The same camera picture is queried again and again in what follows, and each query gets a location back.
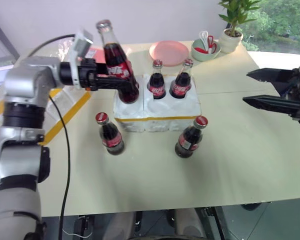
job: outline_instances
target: styrofoam holder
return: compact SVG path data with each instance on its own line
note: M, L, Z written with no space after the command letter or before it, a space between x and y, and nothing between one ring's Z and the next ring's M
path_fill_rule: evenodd
M128 132L165 132L182 131L201 115L201 107L193 77L191 89L184 98L177 99L170 95L170 85L176 75L164 75L166 95L154 99L147 88L150 75L136 76L139 83L139 98L135 103L125 104L114 95L114 117Z

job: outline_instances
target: beige table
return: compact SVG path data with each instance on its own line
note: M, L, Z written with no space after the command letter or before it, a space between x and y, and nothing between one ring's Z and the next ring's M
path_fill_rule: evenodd
M150 44L126 45L136 75L151 73ZM178 67L164 67L176 74ZM199 149L176 156L179 132L122 132L126 150L109 155L101 144L97 112L113 120L112 90L93 93L67 124L71 183L66 215L247 204L300 198L300 125L289 116L255 109L244 96L276 94L246 77L258 68L246 50L194 62L202 114L209 119ZM60 214L67 177L61 131L48 145L50 177L39 184L43 216Z

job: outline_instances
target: dark cola liquid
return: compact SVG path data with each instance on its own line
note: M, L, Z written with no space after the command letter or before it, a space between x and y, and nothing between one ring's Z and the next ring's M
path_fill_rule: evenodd
M165 81L161 73L154 73L150 77L149 90L154 99L162 99L166 96Z
M179 137L175 145L175 153L181 158L189 158L193 152L198 148L202 140L201 130L194 127L187 127L182 135Z
M109 75L125 79L132 84L132 91L118 89L119 98L126 104L134 103L139 97L139 84L125 52L118 43L108 43L103 49Z
M110 154L119 155L124 151L125 143L122 139L121 133L117 126L112 122L102 125L99 133L102 143L105 145Z
M182 72L171 83L170 94L176 99L183 99L190 88L191 76L187 72Z

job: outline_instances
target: green bowl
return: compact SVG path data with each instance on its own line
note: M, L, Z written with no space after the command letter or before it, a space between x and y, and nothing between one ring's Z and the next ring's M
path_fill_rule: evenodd
M208 53L202 53L195 48L204 48L204 44L202 43L201 39L197 39L192 43L191 46L191 55L194 59L204 62L204 61L209 61L211 59L214 59L221 51L221 46L217 41L213 41L216 44L216 50L214 53L208 54Z

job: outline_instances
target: potted plant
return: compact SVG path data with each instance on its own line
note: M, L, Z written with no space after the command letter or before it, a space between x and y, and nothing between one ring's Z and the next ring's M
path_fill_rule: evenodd
M219 14L227 23L231 24L230 28L223 31L219 43L221 52L229 54L236 50L237 46L243 39L243 34L236 29L240 24L244 24L256 19L247 19L249 11L259 9L256 6L260 0L221 0L218 4L226 9L226 15Z

